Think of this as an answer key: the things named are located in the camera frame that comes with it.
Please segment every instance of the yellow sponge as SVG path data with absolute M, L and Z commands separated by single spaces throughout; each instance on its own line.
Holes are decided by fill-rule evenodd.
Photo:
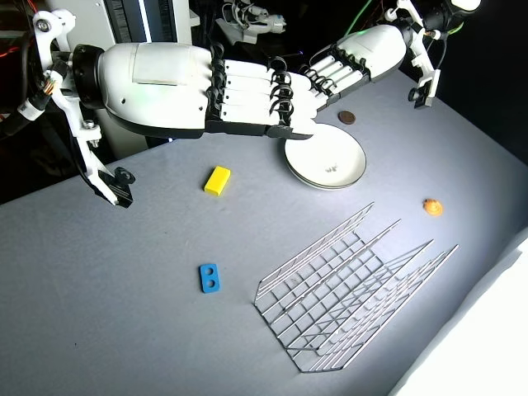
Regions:
M 216 167 L 207 181 L 207 184 L 205 184 L 204 191 L 209 192 L 214 196 L 220 196 L 225 187 L 225 183 L 228 182 L 230 176 L 231 171 L 229 169 L 225 167 Z

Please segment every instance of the orange object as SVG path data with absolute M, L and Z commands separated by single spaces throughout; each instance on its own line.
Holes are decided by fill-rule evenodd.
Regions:
M 423 201 L 423 209 L 431 216 L 441 216 L 444 212 L 444 207 L 438 200 L 425 200 Z

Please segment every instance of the robotic arm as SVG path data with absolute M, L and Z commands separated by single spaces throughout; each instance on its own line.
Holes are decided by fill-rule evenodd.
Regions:
M 43 73 L 52 87 L 46 91 L 68 119 L 85 164 L 83 178 L 99 196 L 128 207 L 134 176 L 123 168 L 110 172 L 91 151 L 101 130 L 83 119 L 80 103 L 106 108 L 118 124 L 147 136 L 198 139 L 204 132 L 222 132 L 307 139 L 314 134 L 318 110 L 395 70 L 409 48 L 412 64 L 423 73 L 409 100 L 415 107 L 430 106 L 440 70 L 431 65 L 424 36 L 439 40 L 479 3 L 446 1 L 422 19 L 410 0 L 398 0 L 387 11 L 386 23 L 342 38 L 303 74 L 289 73 L 281 58 L 267 66 L 224 59 L 218 44 L 207 50 L 127 43 L 107 52 L 78 45 L 72 52 L 66 40 L 75 25 L 70 12 L 37 12 L 33 24 Z M 53 40 L 60 52 L 52 54 Z M 67 73 L 56 71 L 65 68 Z

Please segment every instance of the metal wire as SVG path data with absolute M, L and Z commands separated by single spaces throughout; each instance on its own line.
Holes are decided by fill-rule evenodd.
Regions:
M 340 370 L 456 250 L 409 268 L 433 241 L 383 261 L 356 228 L 373 203 L 261 280 L 254 304 L 302 372 Z

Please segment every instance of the white light strip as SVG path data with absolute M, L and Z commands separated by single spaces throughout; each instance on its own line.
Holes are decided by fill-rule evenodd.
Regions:
M 145 37 L 147 43 L 152 43 L 152 37 L 150 37 L 149 19 L 147 18 L 147 10 L 145 10 L 144 0 L 139 1 L 139 11 L 141 12 L 141 21 L 143 22 L 143 28 L 145 30 Z

